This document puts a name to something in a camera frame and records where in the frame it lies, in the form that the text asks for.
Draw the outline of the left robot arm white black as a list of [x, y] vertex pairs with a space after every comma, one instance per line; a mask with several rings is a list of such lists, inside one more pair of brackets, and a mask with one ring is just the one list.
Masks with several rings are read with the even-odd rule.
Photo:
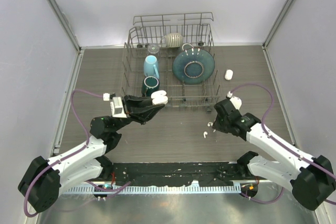
[[118, 145], [122, 136], [118, 130], [132, 122], [145, 125], [168, 102], [164, 90], [148, 97], [119, 97], [114, 93], [97, 97], [110, 103], [111, 115], [93, 118], [90, 129], [85, 130], [84, 142], [57, 156], [38, 156], [31, 161], [18, 185], [27, 217], [47, 210], [61, 194], [77, 184], [90, 183], [96, 178], [107, 181], [112, 174], [112, 163], [105, 154]]

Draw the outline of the white earbud charging case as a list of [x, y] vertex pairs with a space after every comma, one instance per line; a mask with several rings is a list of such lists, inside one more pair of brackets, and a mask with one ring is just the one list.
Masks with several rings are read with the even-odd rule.
[[167, 93], [164, 90], [155, 91], [151, 94], [152, 104], [159, 105], [159, 104], [167, 104], [168, 97]]

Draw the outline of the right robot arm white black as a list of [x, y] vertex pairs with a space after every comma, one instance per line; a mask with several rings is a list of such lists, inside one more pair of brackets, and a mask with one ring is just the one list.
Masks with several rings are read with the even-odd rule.
[[262, 149], [273, 158], [269, 161], [255, 152], [244, 154], [237, 162], [242, 179], [258, 176], [292, 192], [298, 203], [316, 210], [334, 191], [335, 177], [331, 162], [324, 156], [313, 157], [274, 134], [261, 120], [246, 113], [241, 115], [240, 98], [224, 99], [214, 108], [217, 112], [213, 128], [232, 134]]

